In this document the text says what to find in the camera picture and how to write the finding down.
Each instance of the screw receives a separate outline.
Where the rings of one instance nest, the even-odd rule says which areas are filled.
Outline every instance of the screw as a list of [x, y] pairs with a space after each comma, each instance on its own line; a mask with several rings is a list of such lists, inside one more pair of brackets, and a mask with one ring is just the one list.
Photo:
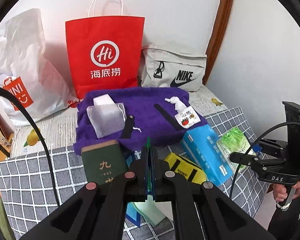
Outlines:
[[212, 184], [210, 181], [205, 181], [205, 182], [203, 183], [203, 186], [204, 186], [204, 188], [206, 188], [206, 189], [211, 189], [211, 188], [213, 188], [213, 184]]
[[175, 173], [173, 171], [166, 171], [165, 175], [168, 178], [172, 178], [172, 177], [174, 177]]
[[86, 185], [86, 189], [87, 190], [93, 190], [97, 187], [97, 184], [95, 184], [94, 182], [89, 182], [87, 185]]
[[127, 179], [132, 179], [134, 177], [134, 172], [132, 171], [127, 171], [124, 176], [127, 178]]

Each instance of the nike logo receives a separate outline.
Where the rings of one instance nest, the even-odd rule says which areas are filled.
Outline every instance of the nike logo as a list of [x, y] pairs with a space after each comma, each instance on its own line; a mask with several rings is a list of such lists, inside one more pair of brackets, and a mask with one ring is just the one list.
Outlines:
[[187, 83], [195, 80], [195, 78], [191, 79], [192, 75], [193, 75], [192, 71], [179, 70], [178, 75], [174, 78], [174, 80], [172, 80], [172, 82], [170, 84], [170, 87], [180, 87], [180, 86], [182, 86], [184, 84], [187, 84]]
[[176, 83], [176, 80], [174, 79], [174, 80], [172, 80], [172, 82], [171, 82], [171, 84], [170, 84], [170, 87], [171, 87], [171, 88], [179, 87], [179, 86], [182, 86], [182, 85], [184, 85], [184, 84], [187, 84], [187, 83], [189, 83], [189, 82], [191, 82], [191, 81], [193, 81], [193, 80], [194, 80], [194, 79], [188, 80], [188, 81], [184, 81], [184, 82], [181, 82], [181, 83]]

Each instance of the bird print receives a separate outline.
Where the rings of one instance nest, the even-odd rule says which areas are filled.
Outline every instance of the bird print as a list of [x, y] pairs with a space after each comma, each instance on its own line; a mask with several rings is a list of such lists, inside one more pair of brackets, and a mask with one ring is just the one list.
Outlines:
[[222, 106], [223, 103], [219, 102], [218, 100], [216, 100], [215, 98], [211, 98], [212, 103], [214, 103], [216, 106]]

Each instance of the nike swoosh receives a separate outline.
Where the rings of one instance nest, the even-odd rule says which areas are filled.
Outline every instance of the nike swoosh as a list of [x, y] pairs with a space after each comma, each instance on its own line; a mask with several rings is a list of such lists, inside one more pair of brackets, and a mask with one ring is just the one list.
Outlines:
[[176, 83], [176, 79], [174, 79], [174, 80], [172, 80], [172, 82], [171, 82], [171, 84], [170, 84], [170, 87], [171, 87], [171, 88], [179, 87], [179, 86], [182, 86], [182, 85], [184, 85], [184, 84], [187, 84], [187, 83], [189, 83], [189, 82], [191, 82], [191, 81], [193, 81], [193, 80], [194, 80], [194, 79], [188, 80], [188, 81], [184, 81], [184, 82], [181, 82], [181, 83]]

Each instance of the drawstring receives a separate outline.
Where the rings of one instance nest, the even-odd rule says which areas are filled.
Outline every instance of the drawstring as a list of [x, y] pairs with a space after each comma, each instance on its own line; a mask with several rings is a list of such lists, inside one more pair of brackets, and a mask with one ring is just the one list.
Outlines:
[[140, 132], [142, 132], [141, 129], [138, 128], [138, 127], [132, 127], [132, 129], [133, 129], [133, 130], [139, 130]]
[[[120, 105], [118, 104], [118, 108], [120, 109], [122, 116], [123, 116], [123, 120], [126, 121], [126, 118], [124, 117], [124, 112], [123, 110], [120, 108]], [[138, 127], [132, 127], [133, 130], [138, 130], [139, 132], [142, 132], [140, 128]]]
[[288, 204], [286, 204], [286, 205], [284, 205], [284, 206], [281, 206], [281, 205], [279, 205], [279, 202], [277, 202], [277, 207], [280, 208], [281, 210], [283, 210], [283, 209], [288, 208], [290, 206], [290, 204], [291, 204], [291, 202], [288, 203]]

